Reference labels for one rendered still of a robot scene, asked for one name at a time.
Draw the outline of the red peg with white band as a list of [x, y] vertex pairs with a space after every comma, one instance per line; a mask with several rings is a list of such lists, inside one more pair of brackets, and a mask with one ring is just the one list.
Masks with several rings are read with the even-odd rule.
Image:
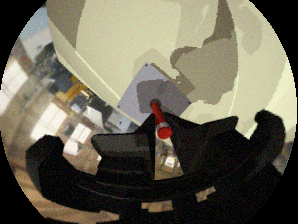
[[160, 139], [168, 139], [168, 137], [172, 135], [172, 131], [170, 131], [168, 120], [166, 120], [158, 103], [152, 104], [152, 112], [154, 115], [154, 123], [156, 123], [157, 136], [160, 137]]

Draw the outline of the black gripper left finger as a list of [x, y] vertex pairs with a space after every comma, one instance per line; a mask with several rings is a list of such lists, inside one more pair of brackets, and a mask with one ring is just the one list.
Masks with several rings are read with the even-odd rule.
[[133, 133], [97, 133], [90, 137], [90, 144], [98, 155], [113, 157], [144, 157], [146, 168], [154, 180], [154, 161], [156, 161], [156, 123], [150, 113]]

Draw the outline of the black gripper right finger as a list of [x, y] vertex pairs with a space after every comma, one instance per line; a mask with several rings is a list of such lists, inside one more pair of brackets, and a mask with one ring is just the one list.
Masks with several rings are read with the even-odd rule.
[[164, 116], [170, 125], [170, 140], [176, 149], [177, 159], [180, 161], [184, 175], [194, 172], [193, 167], [204, 152], [205, 145], [210, 137], [218, 133], [227, 132], [229, 129], [237, 128], [238, 117], [229, 116], [225, 119], [209, 121], [205, 124], [190, 123], [180, 116], [170, 115], [164, 112]]

